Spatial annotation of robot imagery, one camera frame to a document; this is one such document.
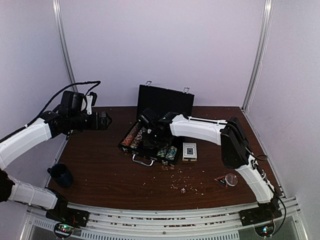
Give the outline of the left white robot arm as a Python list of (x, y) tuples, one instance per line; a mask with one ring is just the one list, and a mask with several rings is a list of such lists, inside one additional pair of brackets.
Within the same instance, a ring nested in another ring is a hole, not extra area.
[(37, 145), (72, 131), (104, 131), (112, 123), (107, 112), (76, 113), (63, 116), (47, 111), (34, 123), (0, 142), (0, 201), (16, 201), (51, 210), (61, 222), (72, 218), (72, 211), (51, 190), (19, 181), (5, 172), (18, 157)]

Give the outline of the white playing card box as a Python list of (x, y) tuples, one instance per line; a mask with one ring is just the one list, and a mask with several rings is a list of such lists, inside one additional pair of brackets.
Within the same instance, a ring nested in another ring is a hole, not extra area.
[(191, 142), (183, 143), (182, 160), (184, 162), (196, 162), (198, 159), (197, 155), (197, 144)]

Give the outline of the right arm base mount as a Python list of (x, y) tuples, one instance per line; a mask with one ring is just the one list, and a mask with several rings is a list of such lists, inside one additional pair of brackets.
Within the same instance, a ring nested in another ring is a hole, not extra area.
[(270, 222), (283, 216), (287, 209), (283, 201), (278, 198), (272, 199), (268, 203), (258, 203), (258, 207), (253, 207), (238, 212), (242, 226), (257, 225)]

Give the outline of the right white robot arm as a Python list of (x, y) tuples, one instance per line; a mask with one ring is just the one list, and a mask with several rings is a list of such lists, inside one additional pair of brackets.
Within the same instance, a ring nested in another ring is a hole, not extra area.
[(220, 146), (223, 165), (236, 170), (253, 191), (258, 219), (266, 221), (279, 209), (278, 193), (259, 166), (260, 158), (250, 149), (238, 118), (211, 120), (168, 112), (160, 118), (143, 113), (138, 121), (151, 130), (148, 141), (158, 148), (167, 145), (170, 137), (188, 137)]

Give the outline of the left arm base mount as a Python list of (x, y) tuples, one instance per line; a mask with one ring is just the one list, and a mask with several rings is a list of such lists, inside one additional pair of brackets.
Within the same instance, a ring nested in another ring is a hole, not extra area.
[(86, 210), (79, 210), (68, 207), (68, 200), (59, 196), (53, 209), (45, 209), (46, 217), (55, 221), (68, 224), (72, 227), (86, 227), (90, 213)]

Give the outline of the black poker set case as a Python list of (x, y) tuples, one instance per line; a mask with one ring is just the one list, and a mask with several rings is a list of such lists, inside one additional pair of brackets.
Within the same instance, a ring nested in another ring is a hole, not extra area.
[(139, 86), (135, 122), (118, 147), (131, 154), (135, 163), (151, 167), (158, 162), (174, 167), (184, 138), (171, 134), (168, 118), (173, 114), (190, 116), (195, 96), (189, 93), (189, 87), (177, 91), (151, 83)]

